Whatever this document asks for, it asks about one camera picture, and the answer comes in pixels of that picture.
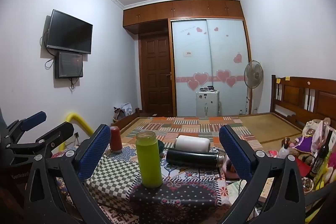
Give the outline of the small dark wall monitor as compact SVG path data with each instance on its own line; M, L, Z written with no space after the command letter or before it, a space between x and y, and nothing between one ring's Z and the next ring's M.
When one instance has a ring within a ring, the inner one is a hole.
M56 79L77 79L83 77L83 56L70 52L58 52L55 57Z

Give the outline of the patterned floral cloth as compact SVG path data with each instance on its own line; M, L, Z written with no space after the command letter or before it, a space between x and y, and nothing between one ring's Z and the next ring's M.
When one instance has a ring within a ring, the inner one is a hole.
M217 223L231 206L223 171L170 165L161 156L157 188L142 184L133 144L121 153L106 149L84 185L112 223Z

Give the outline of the bag at bed foot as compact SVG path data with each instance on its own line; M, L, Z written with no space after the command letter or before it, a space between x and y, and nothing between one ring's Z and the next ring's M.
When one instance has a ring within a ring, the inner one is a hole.
M131 103L125 103L119 107L114 107L113 123L130 116L131 114L133 114Z

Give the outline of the red bottle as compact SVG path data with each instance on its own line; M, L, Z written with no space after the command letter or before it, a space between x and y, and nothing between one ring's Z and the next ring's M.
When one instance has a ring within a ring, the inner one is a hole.
M112 153L122 152L121 134L117 126L110 126L110 150Z

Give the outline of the white cylindrical cup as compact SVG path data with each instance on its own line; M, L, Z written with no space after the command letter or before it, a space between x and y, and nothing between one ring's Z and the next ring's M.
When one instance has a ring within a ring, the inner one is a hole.
M194 136L180 135L175 141L174 148L187 152L208 152L210 140Z

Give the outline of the small white cabinet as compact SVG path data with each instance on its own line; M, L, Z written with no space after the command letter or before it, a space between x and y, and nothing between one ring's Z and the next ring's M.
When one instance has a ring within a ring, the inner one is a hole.
M196 92L196 116L199 118L219 115L219 91L206 90Z

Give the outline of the pink headphones with orange pad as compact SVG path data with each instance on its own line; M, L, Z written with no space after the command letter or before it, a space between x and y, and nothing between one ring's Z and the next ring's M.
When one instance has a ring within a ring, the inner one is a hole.
M239 180L240 179L238 173L236 172L235 167L233 166L228 156L226 156L225 158L225 161L222 166L222 170L224 172L226 180Z

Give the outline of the wooden bed headboard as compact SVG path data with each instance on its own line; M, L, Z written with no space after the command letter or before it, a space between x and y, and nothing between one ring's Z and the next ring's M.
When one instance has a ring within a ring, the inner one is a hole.
M324 118L335 128L335 92L335 80L272 75L270 112L300 129Z

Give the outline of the woven straw bed mat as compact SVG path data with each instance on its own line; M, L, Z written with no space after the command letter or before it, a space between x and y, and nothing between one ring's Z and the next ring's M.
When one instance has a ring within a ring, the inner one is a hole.
M279 149L281 140L290 137L295 138L301 135L301 130L289 124L286 120L274 114L256 114L238 116L253 136L260 142L262 149ZM140 118L136 118L121 130L121 137L135 127L135 123Z

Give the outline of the green bottle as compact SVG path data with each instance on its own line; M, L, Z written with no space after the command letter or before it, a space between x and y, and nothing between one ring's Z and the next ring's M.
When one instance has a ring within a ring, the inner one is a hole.
M152 131L136 135L136 150L143 186L157 188L162 185L159 146L156 134Z

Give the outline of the wall-mounted black television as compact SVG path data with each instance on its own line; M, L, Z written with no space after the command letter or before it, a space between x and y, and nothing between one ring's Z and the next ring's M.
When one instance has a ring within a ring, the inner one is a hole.
M53 9L46 48L91 54L93 25Z

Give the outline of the dark green mug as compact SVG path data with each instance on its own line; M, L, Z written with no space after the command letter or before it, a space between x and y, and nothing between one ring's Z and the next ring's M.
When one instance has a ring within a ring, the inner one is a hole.
M162 153L163 150L165 149L165 144L161 140L159 140L159 139L157 141L158 141L159 153Z

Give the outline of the wooden wardrobe with glass doors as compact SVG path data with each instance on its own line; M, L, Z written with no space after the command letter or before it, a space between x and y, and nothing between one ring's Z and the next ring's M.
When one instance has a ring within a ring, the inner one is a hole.
M251 59L239 1L177 0L127 9L132 34L168 34L173 115L196 117L196 92L219 91L219 115L248 113L244 69Z

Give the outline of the clear spray bottle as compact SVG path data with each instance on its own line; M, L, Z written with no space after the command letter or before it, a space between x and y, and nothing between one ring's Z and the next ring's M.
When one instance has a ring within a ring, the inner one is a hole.
M278 152L278 157L281 159L285 159L289 155L288 145L283 144Z

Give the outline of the standing electric fan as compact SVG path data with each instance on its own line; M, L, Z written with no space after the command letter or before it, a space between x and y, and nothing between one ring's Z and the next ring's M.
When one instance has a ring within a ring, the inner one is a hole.
M257 114L261 102L264 83L264 71L258 61L252 60L247 64L244 69L244 82L248 89L248 113Z

